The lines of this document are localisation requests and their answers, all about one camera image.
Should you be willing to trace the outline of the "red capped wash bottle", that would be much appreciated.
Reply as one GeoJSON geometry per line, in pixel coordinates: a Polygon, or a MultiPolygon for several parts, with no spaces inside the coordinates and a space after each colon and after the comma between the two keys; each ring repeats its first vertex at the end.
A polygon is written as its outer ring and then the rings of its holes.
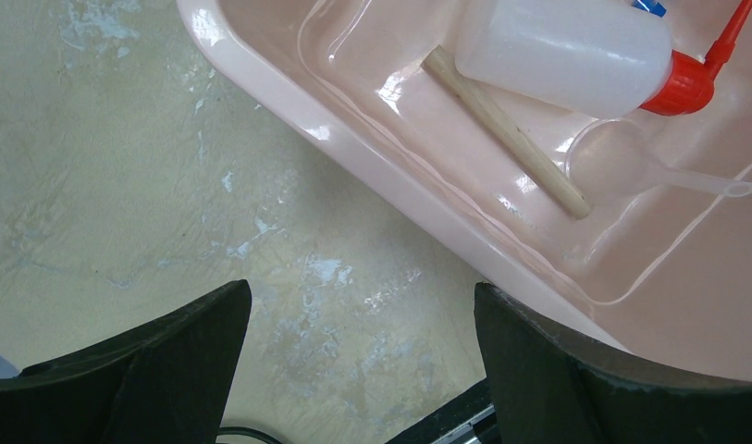
{"type": "Polygon", "coordinates": [[[713,98],[752,11],[741,1],[699,61],[663,18],[627,1],[473,1],[454,51],[466,78],[596,118],[674,117],[713,98]]]}

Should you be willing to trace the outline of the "pink plastic bin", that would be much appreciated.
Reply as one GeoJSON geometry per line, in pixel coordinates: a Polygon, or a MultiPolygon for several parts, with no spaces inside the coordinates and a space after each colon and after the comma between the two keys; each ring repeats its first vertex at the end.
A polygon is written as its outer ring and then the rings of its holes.
{"type": "MultiPolygon", "coordinates": [[[[568,216],[422,69],[463,1],[180,1],[215,69],[541,314],[641,357],[752,381],[752,193],[660,186],[568,216]]],[[[559,167],[594,117],[490,96],[559,167]]],[[[752,183],[752,12],[713,101],[629,114],[669,167],[752,183]]]]}

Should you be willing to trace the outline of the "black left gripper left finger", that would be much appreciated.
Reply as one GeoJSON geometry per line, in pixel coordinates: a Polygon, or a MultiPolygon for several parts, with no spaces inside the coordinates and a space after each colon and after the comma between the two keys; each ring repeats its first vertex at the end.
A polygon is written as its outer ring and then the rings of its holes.
{"type": "Polygon", "coordinates": [[[0,378],[0,443],[215,442],[252,302],[235,280],[0,378]]]}

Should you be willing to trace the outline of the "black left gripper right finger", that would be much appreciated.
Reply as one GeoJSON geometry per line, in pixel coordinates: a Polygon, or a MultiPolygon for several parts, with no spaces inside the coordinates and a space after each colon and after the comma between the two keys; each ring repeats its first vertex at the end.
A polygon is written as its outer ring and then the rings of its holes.
{"type": "Polygon", "coordinates": [[[752,443],[752,382],[621,351],[489,283],[475,330],[507,443],[752,443]]]}

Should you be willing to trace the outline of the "thick wooden dowel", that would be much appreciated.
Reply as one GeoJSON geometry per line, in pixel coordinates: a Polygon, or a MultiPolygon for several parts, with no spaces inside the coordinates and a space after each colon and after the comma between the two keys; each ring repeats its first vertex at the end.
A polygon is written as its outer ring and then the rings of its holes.
{"type": "Polygon", "coordinates": [[[457,70],[452,55],[443,46],[438,45],[429,52],[422,68],[458,100],[472,119],[499,142],[522,171],[569,216],[581,220],[591,214],[591,204],[565,173],[475,81],[457,70]]]}

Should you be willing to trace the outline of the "aluminium frame rail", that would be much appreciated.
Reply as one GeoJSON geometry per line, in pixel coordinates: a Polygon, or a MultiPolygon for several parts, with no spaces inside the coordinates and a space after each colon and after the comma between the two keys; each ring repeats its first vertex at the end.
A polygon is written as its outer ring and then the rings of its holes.
{"type": "Polygon", "coordinates": [[[398,443],[501,443],[486,379],[390,439],[398,443]]]}

